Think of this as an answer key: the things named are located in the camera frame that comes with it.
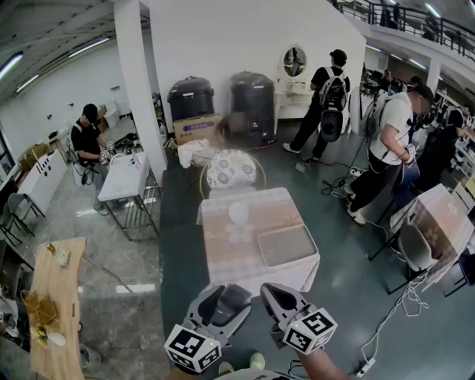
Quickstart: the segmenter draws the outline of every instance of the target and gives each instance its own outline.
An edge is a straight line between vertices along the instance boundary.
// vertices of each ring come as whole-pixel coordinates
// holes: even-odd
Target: sneaker
[[[347,197],[351,198],[351,200],[355,200],[356,194],[353,192],[351,186],[348,183],[345,183],[341,188]]]
[[[109,215],[109,211],[107,211],[106,209],[100,209],[96,211],[99,212],[103,217]]]
[[[290,144],[285,142],[284,144],[282,144],[282,148],[284,148],[286,151],[289,151],[290,153],[295,153],[295,154],[299,154],[300,151],[294,151],[293,149],[290,148]]]
[[[217,369],[217,372],[220,374],[220,376],[226,375],[227,373],[234,372],[234,371],[235,369],[227,361],[221,362],[220,367]]]
[[[357,224],[359,224],[360,226],[364,226],[366,224],[366,219],[364,219],[363,215],[361,215],[361,212],[358,210],[357,212],[352,212],[350,210],[350,205],[348,205],[348,210],[347,210],[347,213],[349,216],[351,216],[353,218],[353,220],[355,222],[357,222]]]
[[[266,360],[264,359],[261,353],[255,353],[251,356],[249,361],[249,368],[256,368],[258,370],[263,370],[266,366]]]

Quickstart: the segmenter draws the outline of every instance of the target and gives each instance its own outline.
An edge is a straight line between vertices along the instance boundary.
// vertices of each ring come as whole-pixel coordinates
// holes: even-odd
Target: ceiling
[[[150,28],[145,14],[142,26]],[[115,37],[112,1],[0,0],[0,67],[13,54],[24,54],[0,79],[0,102],[32,76],[54,70],[69,53],[103,37]]]
[[[434,7],[442,18],[455,22],[475,33],[475,7],[470,5],[470,0],[397,0],[397,2],[402,7],[420,9],[425,12],[428,11],[425,3],[428,3]]]
[[[388,44],[386,42],[381,42],[376,39],[367,39],[368,45],[374,46],[375,48],[381,49],[386,53],[394,54],[399,58],[403,58],[403,60],[408,63],[409,65],[414,66],[415,68],[419,68],[419,66],[413,64],[409,59],[413,59],[427,68],[427,72],[430,66],[430,57],[423,56],[415,51],[409,50],[405,47],[401,47],[398,45]],[[473,91],[475,94],[475,83],[470,82],[465,77],[457,73],[455,70],[452,70],[448,66],[442,66],[440,76],[444,79],[444,83],[448,84],[449,86],[455,88],[459,92],[466,95],[472,102],[475,103],[475,96],[470,94],[466,91],[466,88]]]

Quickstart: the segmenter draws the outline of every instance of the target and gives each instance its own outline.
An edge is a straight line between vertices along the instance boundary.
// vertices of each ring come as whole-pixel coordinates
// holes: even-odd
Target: black pants
[[[300,129],[295,135],[295,139],[290,143],[290,148],[293,151],[300,151],[302,149],[309,137],[312,136],[312,133],[318,128],[323,112],[324,109],[320,105],[317,107],[310,106],[307,115],[305,115],[302,120]],[[317,143],[312,151],[313,156],[320,158],[327,147],[327,144],[328,142],[318,134]]]
[[[356,194],[350,210],[358,211],[371,202],[399,173],[400,165],[383,163],[370,152],[370,164],[366,172],[351,183],[351,189]]]

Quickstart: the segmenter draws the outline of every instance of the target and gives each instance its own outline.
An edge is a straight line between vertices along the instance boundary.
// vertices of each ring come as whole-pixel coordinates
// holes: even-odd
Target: white pillar
[[[140,4],[137,0],[122,0],[114,4],[117,45],[120,66],[124,76],[128,102],[134,114],[140,142],[145,150],[151,169],[159,186],[166,170],[166,155],[163,149],[157,116],[151,100],[147,65],[143,50],[140,26]]]
[[[429,67],[429,76],[427,77],[427,86],[434,92],[437,91],[437,85],[439,84],[439,76],[440,76],[440,61],[435,60],[432,58],[430,60],[430,67]]]

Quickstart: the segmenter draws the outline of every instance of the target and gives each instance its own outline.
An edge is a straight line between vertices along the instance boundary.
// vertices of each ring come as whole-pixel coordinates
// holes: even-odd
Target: round cushion
[[[255,183],[257,172],[251,156],[227,149],[213,157],[206,180],[211,189],[231,189]]]

